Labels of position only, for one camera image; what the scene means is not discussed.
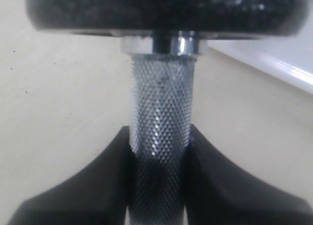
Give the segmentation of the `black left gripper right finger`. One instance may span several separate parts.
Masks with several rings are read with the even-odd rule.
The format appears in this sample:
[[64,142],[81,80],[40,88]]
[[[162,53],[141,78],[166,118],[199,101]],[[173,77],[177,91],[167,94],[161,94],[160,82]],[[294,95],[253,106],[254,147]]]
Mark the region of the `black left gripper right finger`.
[[184,195],[190,225],[311,225],[313,209],[237,166],[191,126]]

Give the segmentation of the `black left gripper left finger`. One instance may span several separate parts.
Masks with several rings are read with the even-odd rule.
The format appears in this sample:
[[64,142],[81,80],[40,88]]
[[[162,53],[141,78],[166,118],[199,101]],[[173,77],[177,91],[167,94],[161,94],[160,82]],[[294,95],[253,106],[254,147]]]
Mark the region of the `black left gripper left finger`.
[[129,127],[88,166],[61,184],[24,201],[10,225],[123,225],[134,159]]

